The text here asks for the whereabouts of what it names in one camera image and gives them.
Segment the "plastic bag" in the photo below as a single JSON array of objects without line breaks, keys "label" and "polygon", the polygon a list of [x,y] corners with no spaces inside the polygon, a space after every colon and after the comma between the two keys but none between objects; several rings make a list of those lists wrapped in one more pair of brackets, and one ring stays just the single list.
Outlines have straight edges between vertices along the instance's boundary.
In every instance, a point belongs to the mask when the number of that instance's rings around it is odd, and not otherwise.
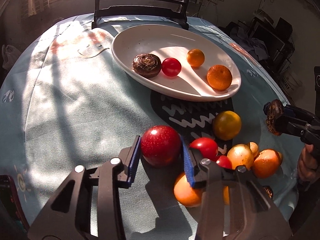
[{"label": "plastic bag", "polygon": [[11,45],[2,45],[2,58],[3,64],[2,67],[9,71],[14,63],[16,63],[17,59],[20,57],[21,52],[16,47]]}]

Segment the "light blue tablecloth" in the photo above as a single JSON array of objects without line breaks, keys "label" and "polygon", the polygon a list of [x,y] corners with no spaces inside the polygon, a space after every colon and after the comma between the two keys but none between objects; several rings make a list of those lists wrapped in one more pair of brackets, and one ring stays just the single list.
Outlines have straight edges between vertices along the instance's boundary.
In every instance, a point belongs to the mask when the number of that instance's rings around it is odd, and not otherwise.
[{"label": "light blue tablecloth", "polygon": [[[272,187],[274,202],[288,220],[298,199],[292,173],[303,144],[298,138],[267,131],[264,104],[275,98],[288,101],[265,70],[217,27],[188,18],[191,32],[230,55],[240,70],[242,86],[232,100],[218,103],[167,98],[125,74],[113,60],[111,42],[135,25],[180,26],[160,17],[122,16],[103,18],[99,28],[91,30],[92,18],[92,14],[72,17],[47,30],[23,52],[0,90],[0,173],[14,177],[28,222],[76,165],[88,169],[101,165],[153,125],[172,125],[188,141],[211,136],[211,124],[201,122],[200,116],[226,109],[237,112],[243,122],[227,148],[255,141],[260,149],[274,148],[283,154],[281,169],[261,183]],[[178,120],[175,126],[170,116]],[[191,125],[192,118],[198,120],[196,125]],[[179,125],[182,120],[190,125]],[[198,211],[179,205],[172,193],[179,172],[176,167],[144,169],[140,163],[133,186],[120,190],[128,239],[194,239]],[[93,215],[93,234],[95,221]]]}]

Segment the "red tomato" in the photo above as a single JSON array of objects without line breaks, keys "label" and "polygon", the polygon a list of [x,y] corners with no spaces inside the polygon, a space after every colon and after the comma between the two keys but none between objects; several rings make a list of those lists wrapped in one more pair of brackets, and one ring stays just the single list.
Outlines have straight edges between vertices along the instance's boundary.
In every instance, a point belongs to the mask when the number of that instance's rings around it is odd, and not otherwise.
[{"label": "red tomato", "polygon": [[170,126],[151,127],[141,137],[143,157],[157,168],[173,163],[179,157],[180,148],[180,136]]},{"label": "red tomato", "polygon": [[214,162],[218,160],[218,145],[213,139],[207,137],[195,139],[190,144],[190,147],[198,149],[204,158],[208,158]]},{"label": "red tomato", "polygon": [[232,170],[232,163],[227,156],[221,155],[216,163],[222,168]]},{"label": "red tomato", "polygon": [[166,58],[161,65],[162,72],[169,77],[175,77],[181,71],[181,63],[173,58]]}]

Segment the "white bucket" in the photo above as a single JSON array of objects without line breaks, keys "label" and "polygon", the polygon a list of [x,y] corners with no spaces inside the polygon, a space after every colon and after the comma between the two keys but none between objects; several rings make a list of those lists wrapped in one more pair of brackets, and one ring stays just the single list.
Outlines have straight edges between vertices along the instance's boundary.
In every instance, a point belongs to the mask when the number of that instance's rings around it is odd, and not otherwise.
[{"label": "white bucket", "polygon": [[286,92],[288,95],[291,95],[293,91],[295,91],[298,87],[302,86],[302,82],[299,80],[297,75],[288,68],[287,71],[283,74],[280,79],[280,87]]}]

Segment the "smartphone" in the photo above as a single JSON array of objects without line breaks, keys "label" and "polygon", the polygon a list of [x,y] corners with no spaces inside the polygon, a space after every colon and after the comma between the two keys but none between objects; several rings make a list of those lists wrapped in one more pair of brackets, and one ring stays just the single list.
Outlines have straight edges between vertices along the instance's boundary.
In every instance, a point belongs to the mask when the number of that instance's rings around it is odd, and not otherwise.
[{"label": "smartphone", "polygon": [[14,180],[9,175],[0,175],[0,201],[10,217],[26,233],[29,224],[22,211]]}]

